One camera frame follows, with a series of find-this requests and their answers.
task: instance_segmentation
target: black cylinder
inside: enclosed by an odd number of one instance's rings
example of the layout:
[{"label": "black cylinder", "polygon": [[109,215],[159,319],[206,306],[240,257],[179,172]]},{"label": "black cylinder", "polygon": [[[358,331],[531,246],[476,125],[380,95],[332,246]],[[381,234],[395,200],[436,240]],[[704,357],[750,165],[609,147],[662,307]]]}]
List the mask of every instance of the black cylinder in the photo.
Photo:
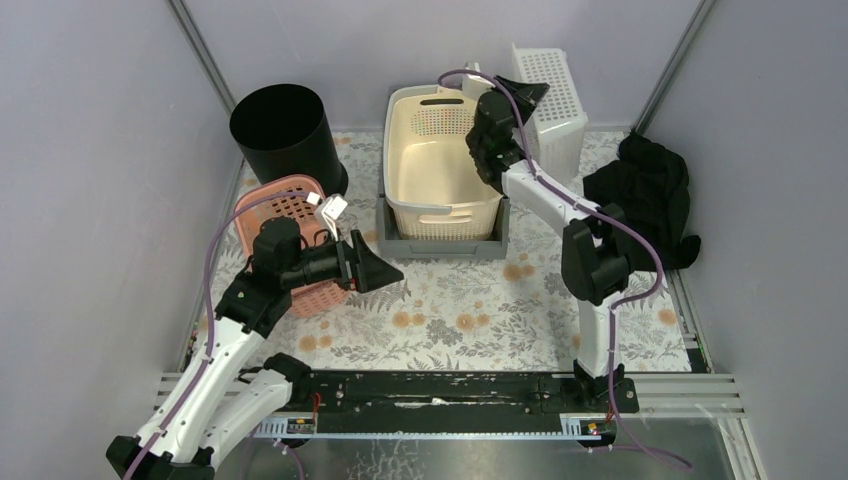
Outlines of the black cylinder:
[{"label": "black cylinder", "polygon": [[326,195],[347,191],[347,171],[339,162],[321,97],[302,85],[261,88],[236,105],[230,133],[256,178],[268,183],[307,175]]}]

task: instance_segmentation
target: perforated basket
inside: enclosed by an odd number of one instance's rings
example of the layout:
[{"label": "perforated basket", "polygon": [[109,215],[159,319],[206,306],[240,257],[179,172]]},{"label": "perforated basket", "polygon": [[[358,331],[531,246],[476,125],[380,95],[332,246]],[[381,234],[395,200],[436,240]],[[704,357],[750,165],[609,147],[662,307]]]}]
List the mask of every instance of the perforated basket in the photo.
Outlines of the perforated basket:
[{"label": "perforated basket", "polygon": [[577,175],[589,119],[574,87],[565,52],[512,47],[515,79],[551,86],[527,124],[530,153],[545,173],[567,183]]},{"label": "perforated basket", "polygon": [[[316,192],[324,197],[318,182],[303,175],[291,175],[246,193],[239,199],[236,209],[280,192]],[[284,197],[260,203],[239,215],[235,224],[245,256],[253,254],[253,240],[259,234],[262,223],[281,216],[295,219],[300,225],[301,235],[308,244],[313,245],[315,234],[321,230],[321,225],[313,217],[314,208],[305,198]],[[323,240],[323,236],[319,235],[318,240]],[[343,302],[348,294],[347,290],[332,281],[297,288],[292,291],[292,308],[289,311],[298,317],[310,317]]]},{"label": "perforated basket", "polygon": [[435,85],[402,88],[389,100],[383,182],[401,237],[484,240],[501,195],[483,183],[465,136],[477,102]]}]

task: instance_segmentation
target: black garment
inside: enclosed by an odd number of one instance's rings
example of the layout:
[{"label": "black garment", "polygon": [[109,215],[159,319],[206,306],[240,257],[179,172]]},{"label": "black garment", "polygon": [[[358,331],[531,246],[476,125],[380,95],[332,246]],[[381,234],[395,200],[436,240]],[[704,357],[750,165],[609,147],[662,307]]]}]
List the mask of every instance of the black garment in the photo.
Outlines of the black garment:
[{"label": "black garment", "polygon": [[[618,146],[618,158],[583,179],[586,198],[601,206],[621,207],[627,225],[654,246],[665,269],[692,265],[701,238],[682,238],[689,217],[689,172],[683,157],[631,133]],[[635,248],[634,268],[655,272],[648,251],[639,244]]]}]

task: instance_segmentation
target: floral tablecloth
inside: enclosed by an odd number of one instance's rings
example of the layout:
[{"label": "floral tablecloth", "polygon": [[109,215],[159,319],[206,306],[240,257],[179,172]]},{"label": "floral tablecloth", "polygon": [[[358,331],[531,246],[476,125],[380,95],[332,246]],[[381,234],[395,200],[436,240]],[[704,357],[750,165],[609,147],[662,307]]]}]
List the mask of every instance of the floral tablecloth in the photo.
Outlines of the floral tablecloth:
[{"label": "floral tablecloth", "polygon": [[[582,193],[580,178],[615,159],[623,138],[622,133],[587,133],[580,177],[568,187]],[[382,134],[338,133],[335,141],[350,176],[342,227],[360,229],[377,250],[374,206]],[[245,166],[240,193],[256,186]],[[505,260],[396,260],[392,263],[406,274],[401,283],[352,294],[311,318],[287,314],[248,366],[286,352],[313,368],[571,371],[580,332],[577,302],[559,275],[560,239],[518,202],[512,204],[509,235]],[[233,228],[224,242],[213,304],[245,262]],[[652,282],[652,274],[637,273],[628,290],[640,292]],[[623,306],[619,319],[628,370],[690,370],[667,292]],[[205,316],[198,324],[206,328]]]}]

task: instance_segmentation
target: gray tray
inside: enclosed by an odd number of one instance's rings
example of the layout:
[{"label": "gray tray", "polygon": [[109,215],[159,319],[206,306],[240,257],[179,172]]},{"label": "gray tray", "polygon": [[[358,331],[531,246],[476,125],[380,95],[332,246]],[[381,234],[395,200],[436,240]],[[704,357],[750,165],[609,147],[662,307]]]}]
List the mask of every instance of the gray tray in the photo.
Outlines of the gray tray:
[{"label": "gray tray", "polygon": [[509,244],[509,198],[503,197],[492,236],[488,240],[436,242],[404,240],[400,236],[394,212],[381,192],[377,197],[377,246],[385,258],[468,258],[493,260],[506,258]]}]

